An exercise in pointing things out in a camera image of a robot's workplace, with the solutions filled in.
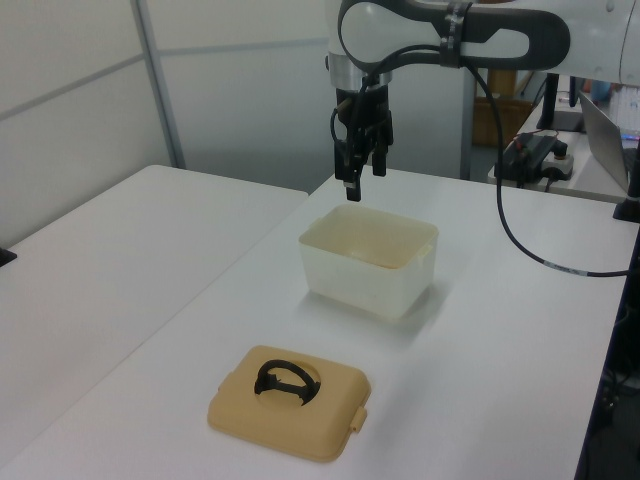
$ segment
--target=laptop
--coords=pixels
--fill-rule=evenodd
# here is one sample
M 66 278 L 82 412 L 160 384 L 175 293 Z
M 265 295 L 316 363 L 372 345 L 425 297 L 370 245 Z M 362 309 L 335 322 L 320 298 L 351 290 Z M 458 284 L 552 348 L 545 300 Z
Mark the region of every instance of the laptop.
M 580 92 L 579 96 L 591 153 L 626 192 L 629 189 L 636 149 L 623 149 L 620 128 L 584 93 Z

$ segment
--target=floor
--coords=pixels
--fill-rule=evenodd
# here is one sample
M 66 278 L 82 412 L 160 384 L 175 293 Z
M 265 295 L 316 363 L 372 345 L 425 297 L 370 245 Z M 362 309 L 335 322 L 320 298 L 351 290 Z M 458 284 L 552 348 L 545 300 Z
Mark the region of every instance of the floor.
M 543 81 L 544 75 L 534 76 L 522 98 L 532 101 Z M 472 181 L 486 182 L 496 155 L 495 148 L 472 148 Z M 637 310 L 630 321 L 635 322 L 635 326 L 630 336 L 633 341 L 627 347 L 636 355 L 635 372 L 627 377 L 629 369 L 621 365 L 618 370 L 625 371 L 618 372 L 616 384 L 612 382 L 611 373 L 603 374 L 576 480 L 640 480 L 640 361 L 637 359 L 640 315 Z

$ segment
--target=black cable clip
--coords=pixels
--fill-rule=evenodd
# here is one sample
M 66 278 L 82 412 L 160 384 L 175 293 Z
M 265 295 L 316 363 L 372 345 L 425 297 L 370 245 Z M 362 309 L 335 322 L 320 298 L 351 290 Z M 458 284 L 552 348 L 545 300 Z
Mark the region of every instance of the black cable clip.
M 464 33 L 464 20 L 473 3 L 450 2 L 444 17 L 446 34 L 440 39 L 440 65 L 460 68 L 460 46 Z

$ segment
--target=black handle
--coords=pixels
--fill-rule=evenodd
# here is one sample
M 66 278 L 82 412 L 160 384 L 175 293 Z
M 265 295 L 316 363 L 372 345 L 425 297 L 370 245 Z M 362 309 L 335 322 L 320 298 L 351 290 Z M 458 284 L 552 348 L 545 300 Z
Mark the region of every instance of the black handle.
M 282 383 L 278 380 L 278 377 L 269 373 L 269 371 L 274 368 L 283 368 L 295 373 L 305 384 L 291 385 L 289 383 Z M 311 375 L 295 363 L 291 363 L 287 360 L 269 360 L 260 367 L 253 391 L 256 395 L 260 395 L 262 392 L 266 392 L 267 390 L 280 390 L 281 392 L 295 393 L 302 399 L 302 405 L 304 405 L 309 403 L 316 396 L 318 390 L 320 390 L 320 382 L 314 382 Z
M 440 38 L 449 36 L 452 25 L 449 8 L 451 4 L 457 5 L 455 2 L 423 3 L 417 0 L 343 0 L 338 16 L 340 42 L 353 64 L 365 72 L 370 72 L 376 64 L 353 58 L 342 39 L 342 21 L 347 11 L 359 3 L 376 4 L 408 20 L 431 23 Z M 509 4 L 497 8 L 474 4 L 465 12 L 464 17 L 464 25 L 460 25 L 462 36 L 459 41 L 483 44 L 500 30 L 519 32 L 529 39 L 529 50 L 520 57 L 467 57 L 476 68 L 549 70 L 558 66 L 569 53 L 569 27 L 554 13 L 509 8 Z M 439 53 L 407 53 L 389 62 L 387 68 L 393 70 L 410 63 L 439 64 L 441 60 Z

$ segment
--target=black cable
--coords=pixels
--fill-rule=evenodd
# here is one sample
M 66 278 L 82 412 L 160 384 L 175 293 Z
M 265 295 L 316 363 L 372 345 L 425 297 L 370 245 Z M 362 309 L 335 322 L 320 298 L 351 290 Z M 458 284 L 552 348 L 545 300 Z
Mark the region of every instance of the black cable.
M 346 151 L 346 155 L 350 155 L 351 154 L 351 148 L 352 148 L 352 142 L 353 142 L 353 135 L 354 135 L 354 129 L 356 128 L 357 125 L 357 118 L 360 112 L 360 105 L 362 104 L 363 98 L 364 98 L 364 93 L 366 92 L 367 88 L 369 88 L 370 86 L 373 85 L 373 82 L 376 78 L 376 76 L 380 73 L 383 72 L 383 70 L 385 68 L 387 68 L 388 64 L 392 61 L 392 60 L 400 60 L 400 57 L 402 57 L 404 54 L 406 54 L 407 52 L 413 52 L 413 51 L 417 51 L 417 50 L 430 50 L 430 51 L 434 51 L 434 52 L 439 52 L 440 49 L 436 46 L 433 45 L 411 45 L 408 47 L 404 47 L 401 48 L 400 50 L 397 50 L 393 53 L 391 53 L 390 55 L 387 55 L 384 59 L 382 59 L 374 68 L 373 70 L 365 77 L 362 87 L 360 88 L 360 91 L 358 92 L 358 95 L 356 97 L 356 102 L 355 105 L 353 107 L 353 113 L 351 116 L 351 121 L 349 122 L 349 127 L 347 128 L 347 151 Z M 405 65 L 410 65 L 410 64 L 424 64 L 424 63 L 433 63 L 431 60 L 422 60 L 419 57 L 416 57 L 416 59 L 414 61 L 398 61 L 398 66 L 405 66 Z M 542 257 L 539 257 L 538 255 L 536 255 L 535 253 L 531 252 L 530 250 L 528 250 L 524 245 L 522 245 L 518 239 L 513 235 L 513 232 L 511 232 L 511 229 L 509 228 L 509 225 L 507 224 L 507 219 L 505 217 L 504 214 L 504 208 L 502 206 L 502 169 L 503 169 L 503 151 L 502 151 L 502 146 L 504 144 L 504 138 L 503 138 L 503 134 L 502 134 L 502 121 L 500 120 L 500 112 L 498 111 L 498 106 L 496 104 L 495 99 L 493 98 L 493 95 L 491 94 L 491 92 L 489 91 L 489 87 L 487 86 L 486 82 L 484 81 L 484 79 L 482 78 L 482 76 L 480 76 L 480 74 L 478 73 L 478 70 L 465 58 L 465 57 L 461 57 L 460 58 L 460 64 L 461 66 L 465 67 L 467 70 L 469 70 L 469 72 L 471 72 L 471 74 L 473 75 L 473 77 L 476 79 L 476 81 L 478 82 L 478 84 L 480 85 L 480 87 L 482 88 L 485 96 L 487 97 L 487 100 L 489 102 L 489 105 L 491 106 L 491 111 L 493 113 L 493 117 L 494 117 L 494 121 L 496 123 L 496 128 L 498 129 L 498 163 L 497 163 L 497 168 L 496 168 L 496 202 L 497 202 L 497 206 L 498 206 L 498 215 L 500 217 L 500 223 L 502 224 L 502 228 L 504 229 L 505 233 L 507 234 L 507 237 L 509 237 L 509 240 L 511 240 L 511 242 L 522 252 L 524 253 L 526 256 L 528 256 L 529 258 L 531 258 L 532 260 L 535 260 L 536 262 L 544 265 L 545 267 L 549 267 L 552 268 L 554 270 L 559 270 L 561 272 L 565 272 L 565 273 L 570 273 L 572 275 L 578 275 L 581 277 L 594 277 L 594 278 L 611 278 L 611 277 L 625 277 L 628 275 L 638 275 L 640 274 L 640 269 L 634 269 L 634 270 L 619 270 L 619 271 L 613 271 L 613 272 L 591 272 L 588 270 L 578 270 L 578 269 L 574 269 L 574 268 L 569 268 L 569 267 L 565 267 L 562 265 L 558 265 L 556 263 L 550 262 L 548 260 L 545 260 Z
M 547 181 L 547 186 L 544 187 L 544 193 L 549 193 L 549 188 L 551 187 L 551 184 L 555 181 L 556 181 L 555 176 L 553 174 L 550 174 L 549 180 Z
M 333 143 L 338 145 L 338 137 L 336 136 L 336 116 L 338 115 L 338 108 L 333 109 L 333 113 L 331 113 L 331 120 L 329 121 L 329 128 L 331 130 L 331 138 L 333 138 Z
M 500 223 L 502 227 L 511 240 L 511 242 L 526 256 L 535 260 L 536 262 L 544 265 L 545 267 L 553 268 L 554 270 L 559 270 L 565 273 L 571 273 L 573 275 L 578 275 L 582 277 L 595 277 L 595 278 L 610 278 L 610 277 L 625 277 L 627 275 L 637 275 L 640 274 L 640 269 L 635 270 L 620 270 L 614 272 L 591 272 L 587 270 L 577 270 L 574 268 L 564 267 L 562 265 L 558 265 L 556 263 L 545 260 L 544 258 L 539 257 L 535 253 L 531 252 L 527 248 L 522 245 L 518 239 L 513 235 L 509 225 L 507 224 L 507 220 L 505 218 L 504 209 L 502 206 L 502 168 L 503 168 L 503 138 L 502 138 L 502 122 L 500 120 L 500 112 L 498 111 L 498 105 L 496 104 L 493 95 L 489 91 L 489 87 L 485 83 L 484 79 L 480 76 L 476 68 L 469 63 L 466 58 L 462 58 L 462 65 L 467 68 L 474 76 L 476 81 L 480 84 L 480 87 L 484 91 L 487 100 L 489 101 L 489 105 L 491 106 L 491 110 L 493 112 L 494 121 L 496 123 L 496 127 L 498 128 L 498 163 L 496 169 L 496 200 L 498 204 L 498 215 L 500 216 Z

